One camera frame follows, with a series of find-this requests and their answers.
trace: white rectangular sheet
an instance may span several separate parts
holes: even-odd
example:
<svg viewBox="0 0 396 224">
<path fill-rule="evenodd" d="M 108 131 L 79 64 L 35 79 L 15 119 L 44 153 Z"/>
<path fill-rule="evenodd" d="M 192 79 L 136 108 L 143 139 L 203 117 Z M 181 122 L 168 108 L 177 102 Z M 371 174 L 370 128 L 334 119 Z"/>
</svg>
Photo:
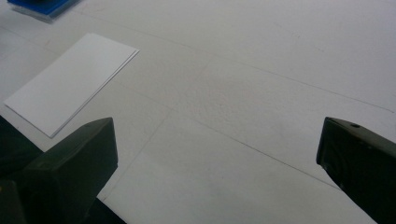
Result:
<svg viewBox="0 0 396 224">
<path fill-rule="evenodd" d="M 137 52 L 102 36 L 86 34 L 5 104 L 53 137 Z"/>
</svg>

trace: stack of white paper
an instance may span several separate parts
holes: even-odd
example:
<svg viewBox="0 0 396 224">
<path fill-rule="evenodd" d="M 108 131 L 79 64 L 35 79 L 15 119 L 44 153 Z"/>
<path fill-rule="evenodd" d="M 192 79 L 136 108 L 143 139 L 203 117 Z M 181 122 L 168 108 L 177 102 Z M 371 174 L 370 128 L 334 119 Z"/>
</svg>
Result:
<svg viewBox="0 0 396 224">
<path fill-rule="evenodd" d="M 137 52 L 102 36 L 87 34 L 5 104 L 53 137 Z"/>
</svg>

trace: white card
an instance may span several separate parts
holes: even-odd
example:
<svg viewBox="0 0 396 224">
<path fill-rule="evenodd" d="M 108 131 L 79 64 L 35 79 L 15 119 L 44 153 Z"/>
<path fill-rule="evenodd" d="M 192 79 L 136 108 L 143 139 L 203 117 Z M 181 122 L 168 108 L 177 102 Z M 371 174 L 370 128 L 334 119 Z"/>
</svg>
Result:
<svg viewBox="0 0 396 224">
<path fill-rule="evenodd" d="M 53 137 L 137 52 L 102 36 L 86 34 L 5 104 Z"/>
</svg>

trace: white surface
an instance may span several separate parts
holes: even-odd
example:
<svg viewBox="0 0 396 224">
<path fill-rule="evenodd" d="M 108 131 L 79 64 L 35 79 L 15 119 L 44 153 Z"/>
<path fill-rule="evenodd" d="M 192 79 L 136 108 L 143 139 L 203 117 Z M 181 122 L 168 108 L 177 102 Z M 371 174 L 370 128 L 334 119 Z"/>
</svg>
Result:
<svg viewBox="0 0 396 224">
<path fill-rule="evenodd" d="M 137 52 L 87 34 L 5 104 L 53 137 Z"/>
<path fill-rule="evenodd" d="M 84 0 L 72 10 L 47 25 L 0 8 L 0 27 L 29 40 L 0 60 L 2 101 L 86 33 L 139 57 L 52 139 L 4 105 L 0 114 L 43 150 L 113 117 L 120 168 L 99 197 L 127 223 L 374 223 L 314 159 L 325 116 L 396 142 L 395 1 Z"/>
</svg>

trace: white paper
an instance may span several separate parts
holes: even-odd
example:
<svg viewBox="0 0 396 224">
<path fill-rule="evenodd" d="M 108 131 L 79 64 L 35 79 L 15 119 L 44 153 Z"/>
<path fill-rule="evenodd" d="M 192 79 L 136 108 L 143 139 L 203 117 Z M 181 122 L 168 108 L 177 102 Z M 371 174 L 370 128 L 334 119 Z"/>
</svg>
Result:
<svg viewBox="0 0 396 224">
<path fill-rule="evenodd" d="M 53 137 L 137 52 L 102 36 L 86 34 L 5 104 Z"/>
</svg>

